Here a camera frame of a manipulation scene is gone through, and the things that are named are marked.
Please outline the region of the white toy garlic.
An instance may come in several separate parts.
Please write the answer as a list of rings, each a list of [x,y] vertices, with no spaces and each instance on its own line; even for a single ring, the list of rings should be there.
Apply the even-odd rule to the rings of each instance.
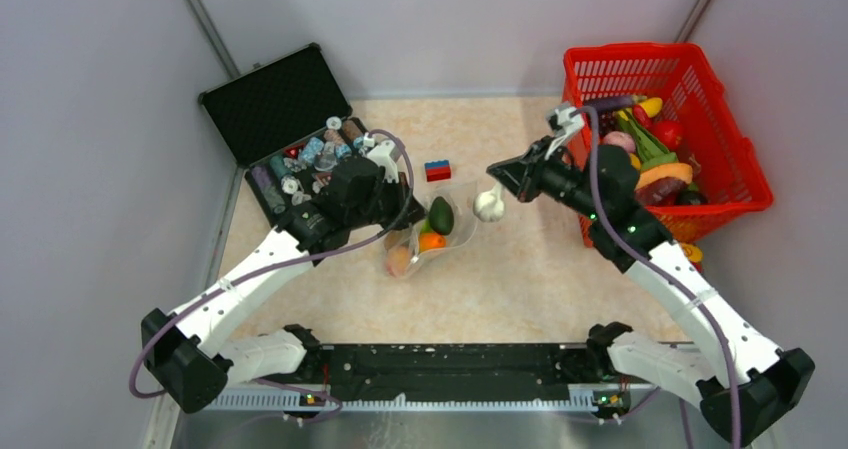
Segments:
[[[483,223],[494,223],[500,221],[505,215],[505,203],[503,201],[504,187],[500,182],[488,190],[476,195],[473,202],[473,214]]]

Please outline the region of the clear zip top bag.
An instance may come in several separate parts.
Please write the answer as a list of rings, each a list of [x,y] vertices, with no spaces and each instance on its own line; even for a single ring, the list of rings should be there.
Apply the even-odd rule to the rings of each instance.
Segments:
[[[474,236],[478,219],[473,215],[475,181],[439,184],[423,200],[425,217],[384,239],[383,265],[394,278],[411,276],[430,261],[449,255]]]

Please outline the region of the dark green toy vegetable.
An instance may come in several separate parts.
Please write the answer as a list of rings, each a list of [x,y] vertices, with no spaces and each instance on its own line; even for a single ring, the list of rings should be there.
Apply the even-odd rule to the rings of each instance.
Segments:
[[[435,197],[430,206],[427,221],[433,232],[442,236],[450,235],[455,226],[453,206],[444,197]]]

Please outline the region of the purple toy eggplant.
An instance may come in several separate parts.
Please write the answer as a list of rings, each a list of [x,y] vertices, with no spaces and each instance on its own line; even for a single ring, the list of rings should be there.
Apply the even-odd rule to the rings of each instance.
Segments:
[[[618,95],[588,99],[583,102],[583,105],[601,114],[631,108],[642,100],[643,97],[639,95]]]

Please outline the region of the green toy apple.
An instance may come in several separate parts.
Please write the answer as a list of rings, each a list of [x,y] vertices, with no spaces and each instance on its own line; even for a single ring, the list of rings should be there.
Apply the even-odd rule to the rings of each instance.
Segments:
[[[421,225],[421,228],[419,229],[419,233],[420,234],[428,234],[428,233],[432,233],[432,232],[433,232],[433,229],[430,226],[429,220],[424,219],[423,224]]]

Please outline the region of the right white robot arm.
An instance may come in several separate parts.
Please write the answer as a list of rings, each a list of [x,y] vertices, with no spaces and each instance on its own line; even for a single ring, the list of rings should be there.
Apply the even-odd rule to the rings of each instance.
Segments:
[[[603,144],[590,106],[561,104],[551,134],[486,172],[492,190],[474,210],[500,219],[504,193],[528,203],[547,196],[590,222],[598,253],[646,290],[695,346],[687,353],[623,323],[593,327],[586,366],[600,381],[647,381],[699,410],[734,448],[754,442],[799,403],[813,373],[802,349],[785,350],[746,321],[697,270],[669,229],[637,201],[639,171],[621,147]]]

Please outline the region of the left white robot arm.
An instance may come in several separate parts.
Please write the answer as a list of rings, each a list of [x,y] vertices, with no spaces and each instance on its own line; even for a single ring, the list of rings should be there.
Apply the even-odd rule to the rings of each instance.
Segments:
[[[382,233],[422,219],[413,196],[411,159],[391,133],[365,137],[363,157],[340,162],[318,196],[287,209],[261,244],[215,284],[170,311],[155,309],[141,322],[142,351],[131,369],[129,389],[145,368],[187,414],[210,405],[225,388],[268,375],[308,382],[319,373],[320,343],[297,324],[233,341],[231,335],[273,294],[321,262],[378,240],[350,243],[354,230],[378,225]]]

